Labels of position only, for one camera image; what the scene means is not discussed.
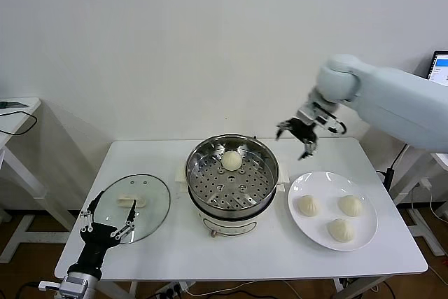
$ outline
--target wooden floor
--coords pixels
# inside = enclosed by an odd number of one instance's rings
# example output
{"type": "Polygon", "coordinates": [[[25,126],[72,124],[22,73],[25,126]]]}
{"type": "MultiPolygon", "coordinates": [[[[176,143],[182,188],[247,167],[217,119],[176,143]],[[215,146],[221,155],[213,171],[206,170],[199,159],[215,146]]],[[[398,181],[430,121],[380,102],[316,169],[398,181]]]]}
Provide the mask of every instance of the wooden floor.
{"type": "MultiPolygon", "coordinates": [[[[430,213],[429,209],[422,209],[421,213],[427,220],[434,233],[439,238],[448,251],[448,225],[437,220],[430,213]]],[[[407,214],[402,211],[402,215],[407,224],[412,224],[407,214]]],[[[13,234],[21,216],[14,216],[10,223],[0,224],[0,250],[2,250],[13,234]]],[[[34,231],[64,231],[59,223],[56,223],[50,216],[37,216],[30,230],[34,231]]],[[[416,239],[417,244],[423,251],[428,264],[434,267],[446,281],[448,281],[448,265],[443,265],[446,260],[443,257],[435,257],[423,239],[416,239]]],[[[27,281],[53,280],[57,279],[53,275],[53,270],[62,253],[61,244],[21,244],[9,264],[0,264],[0,289],[5,293],[7,299],[15,297],[19,287],[27,281]]],[[[329,299],[335,292],[333,281],[330,279],[312,281],[290,281],[302,299],[329,299]]],[[[388,280],[397,299],[448,299],[448,286],[445,286],[430,270],[423,274],[409,276],[396,276],[388,280]]],[[[140,283],[137,291],[137,299],[145,299],[162,287],[165,283],[146,282],[140,283]]],[[[238,282],[201,282],[196,283],[191,289],[191,293],[204,293],[215,291],[221,288],[236,286],[238,282]]],[[[129,283],[120,283],[123,288],[128,289],[129,283]]],[[[254,284],[244,286],[245,291],[256,295],[272,295],[278,299],[296,298],[294,293],[282,281],[259,281],[254,284]]],[[[27,288],[22,293],[22,299],[28,298],[52,298],[52,293],[39,292],[35,288],[27,288]]],[[[101,293],[97,294],[97,299],[107,298],[101,293]]],[[[182,295],[183,299],[197,298],[187,294],[182,295]]],[[[213,298],[247,299],[250,298],[242,293],[236,295],[215,296],[213,298]]],[[[393,296],[384,284],[379,286],[379,292],[368,291],[363,296],[364,299],[392,299],[393,296]]]]}

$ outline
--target table leg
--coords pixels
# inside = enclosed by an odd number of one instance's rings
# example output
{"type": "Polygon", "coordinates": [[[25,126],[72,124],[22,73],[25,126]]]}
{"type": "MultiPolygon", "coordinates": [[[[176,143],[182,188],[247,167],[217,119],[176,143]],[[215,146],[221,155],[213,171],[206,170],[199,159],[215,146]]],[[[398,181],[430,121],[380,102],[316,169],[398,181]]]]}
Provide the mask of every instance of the table leg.
{"type": "Polygon", "coordinates": [[[97,283],[97,290],[112,299],[135,299],[135,296],[123,290],[113,281],[100,280],[97,283]]]}
{"type": "Polygon", "coordinates": [[[137,286],[139,283],[137,281],[131,281],[131,287],[129,288],[129,294],[132,294],[135,297],[137,293],[137,286]]]}
{"type": "Polygon", "coordinates": [[[9,222],[11,221],[12,217],[10,214],[8,214],[6,211],[4,211],[2,208],[0,208],[0,223],[1,222],[9,222]]]}
{"type": "Polygon", "coordinates": [[[423,237],[428,244],[429,249],[431,249],[431,251],[433,252],[434,256],[444,256],[445,250],[442,248],[434,233],[429,228],[429,225],[420,214],[420,211],[416,209],[408,209],[407,212],[415,223],[415,225],[409,225],[407,227],[412,236],[423,237]]]}
{"type": "Polygon", "coordinates": [[[355,298],[357,295],[360,295],[369,289],[371,289],[373,286],[378,285],[379,283],[382,283],[386,279],[388,279],[390,276],[379,276],[379,277],[366,277],[366,278],[359,278],[358,280],[354,281],[350,285],[348,285],[346,288],[344,288],[342,291],[336,293],[332,299],[352,299],[355,298]]]}
{"type": "Polygon", "coordinates": [[[439,217],[445,216],[448,218],[448,201],[438,207],[434,212],[439,217]]]}
{"type": "Polygon", "coordinates": [[[25,215],[15,229],[13,236],[1,252],[0,263],[9,263],[20,243],[56,243],[65,244],[69,232],[32,232],[27,231],[34,219],[33,215],[25,215]]]}
{"type": "Polygon", "coordinates": [[[5,146],[4,161],[17,173],[21,186],[54,218],[56,218],[68,231],[75,224],[75,218],[57,201],[47,188],[15,157],[5,146]]]}
{"type": "Polygon", "coordinates": [[[428,170],[433,167],[435,160],[429,153],[424,153],[409,168],[403,177],[394,185],[390,194],[395,205],[403,201],[410,191],[418,184],[421,178],[428,177],[428,170]]]}
{"type": "Polygon", "coordinates": [[[335,284],[336,292],[340,292],[344,289],[343,285],[339,281],[339,278],[333,278],[333,283],[335,284]]]}

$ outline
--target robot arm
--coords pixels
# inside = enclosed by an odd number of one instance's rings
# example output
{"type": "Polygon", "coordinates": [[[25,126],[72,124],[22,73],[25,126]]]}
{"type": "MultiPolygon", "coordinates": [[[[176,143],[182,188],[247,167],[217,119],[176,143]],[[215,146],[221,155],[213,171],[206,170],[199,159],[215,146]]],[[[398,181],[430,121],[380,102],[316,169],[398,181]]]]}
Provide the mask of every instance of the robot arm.
{"type": "Polygon", "coordinates": [[[55,298],[63,299],[93,299],[95,296],[95,287],[102,277],[101,266],[106,252],[121,242],[121,239],[130,234],[134,228],[135,206],[134,200],[127,219],[122,228],[116,228],[112,225],[105,225],[93,221],[93,215],[99,199],[103,195],[100,192],[89,204],[86,211],[80,213],[84,221],[80,229],[80,235],[85,245],[78,261],[69,267],[67,276],[62,283],[52,281],[41,281],[39,283],[40,291],[57,291],[55,298]]]}
{"type": "Polygon", "coordinates": [[[351,55],[330,58],[316,87],[294,118],[279,124],[305,144],[301,158],[316,150],[316,126],[344,134],[333,113],[339,104],[361,119],[416,148],[448,152],[448,87],[398,69],[376,68],[351,55]]]}

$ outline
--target small side table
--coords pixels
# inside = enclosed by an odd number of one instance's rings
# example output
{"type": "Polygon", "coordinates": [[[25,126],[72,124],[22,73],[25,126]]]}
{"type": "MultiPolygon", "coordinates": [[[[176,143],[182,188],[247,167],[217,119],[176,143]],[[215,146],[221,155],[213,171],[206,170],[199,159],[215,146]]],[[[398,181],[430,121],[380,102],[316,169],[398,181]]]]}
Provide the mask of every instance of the small side table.
{"type": "MultiPolygon", "coordinates": [[[[39,98],[10,98],[1,99],[2,101],[21,102],[28,107],[2,109],[0,114],[25,111],[33,114],[41,104],[39,98]]],[[[24,113],[0,117],[0,130],[10,133],[17,130],[25,123],[29,116],[24,113]]],[[[48,213],[50,213],[58,222],[60,222],[68,231],[74,226],[75,218],[64,208],[62,204],[50,193],[50,191],[15,157],[8,149],[6,143],[12,136],[10,134],[0,134],[0,162],[7,164],[19,177],[20,185],[39,203],[48,213]]],[[[3,221],[9,221],[9,216],[3,209],[0,209],[0,218],[3,221]]],[[[69,238],[69,232],[27,232],[34,216],[26,215],[23,217],[13,236],[9,240],[5,249],[0,255],[0,263],[9,263],[14,256],[15,250],[20,243],[65,243],[69,238]]]]}
{"type": "MultiPolygon", "coordinates": [[[[448,154],[422,154],[397,184],[391,188],[390,193],[393,203],[395,205],[401,203],[418,184],[427,185],[430,188],[428,178],[437,176],[443,171],[448,171],[448,154]]],[[[415,222],[415,225],[408,227],[412,236],[423,237],[435,256],[445,255],[446,251],[442,248],[420,212],[416,209],[408,209],[407,212],[415,222]]],[[[435,214],[439,217],[446,216],[448,218],[448,202],[437,208],[435,214]]]]}

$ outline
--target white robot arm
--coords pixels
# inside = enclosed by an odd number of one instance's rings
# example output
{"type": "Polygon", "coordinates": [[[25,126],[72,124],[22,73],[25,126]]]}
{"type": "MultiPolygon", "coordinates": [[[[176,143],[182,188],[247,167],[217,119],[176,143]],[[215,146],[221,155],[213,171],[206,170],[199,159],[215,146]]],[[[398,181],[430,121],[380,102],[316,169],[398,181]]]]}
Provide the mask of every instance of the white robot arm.
{"type": "Polygon", "coordinates": [[[409,145],[448,153],[448,87],[398,69],[376,68],[352,55],[336,55],[322,67],[317,85],[296,117],[279,124],[305,144],[302,158],[316,150],[314,127],[347,130],[334,117],[339,104],[409,145]]]}

